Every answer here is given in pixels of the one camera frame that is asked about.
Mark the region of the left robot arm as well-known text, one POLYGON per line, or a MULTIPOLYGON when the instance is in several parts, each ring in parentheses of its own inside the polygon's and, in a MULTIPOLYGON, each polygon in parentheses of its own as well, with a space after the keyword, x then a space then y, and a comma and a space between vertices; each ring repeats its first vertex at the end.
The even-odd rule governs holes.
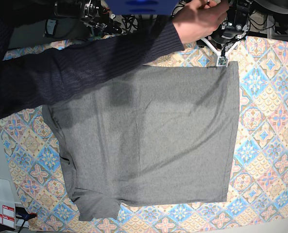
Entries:
POLYGON ((214 42, 225 44, 243 39, 250 30, 251 0, 229 0, 227 17, 219 28, 211 34, 214 42))

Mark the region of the dark blue sweater forearm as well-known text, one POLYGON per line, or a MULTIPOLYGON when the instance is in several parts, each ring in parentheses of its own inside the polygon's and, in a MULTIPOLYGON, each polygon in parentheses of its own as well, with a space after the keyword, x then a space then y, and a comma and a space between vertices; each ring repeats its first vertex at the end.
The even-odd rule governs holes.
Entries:
POLYGON ((172 23, 153 39, 145 32, 47 49, 4 60, 13 31, 0 17, 0 119, 23 109, 52 105, 183 49, 172 23))

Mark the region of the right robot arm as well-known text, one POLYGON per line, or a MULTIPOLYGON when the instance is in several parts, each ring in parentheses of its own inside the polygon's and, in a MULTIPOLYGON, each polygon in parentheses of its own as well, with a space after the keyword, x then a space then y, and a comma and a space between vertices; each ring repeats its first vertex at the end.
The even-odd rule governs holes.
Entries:
POLYGON ((58 17, 76 18, 84 25, 105 34, 121 34, 121 24, 114 21, 110 9, 100 0, 57 0, 54 14, 58 17))

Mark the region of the person's bare hand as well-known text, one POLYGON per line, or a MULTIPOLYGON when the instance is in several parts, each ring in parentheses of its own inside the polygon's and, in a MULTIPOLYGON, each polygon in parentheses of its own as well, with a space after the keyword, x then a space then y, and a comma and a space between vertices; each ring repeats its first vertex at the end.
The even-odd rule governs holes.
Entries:
POLYGON ((182 44, 191 43, 211 35, 225 21, 229 3, 192 0, 173 18, 172 23, 182 44))

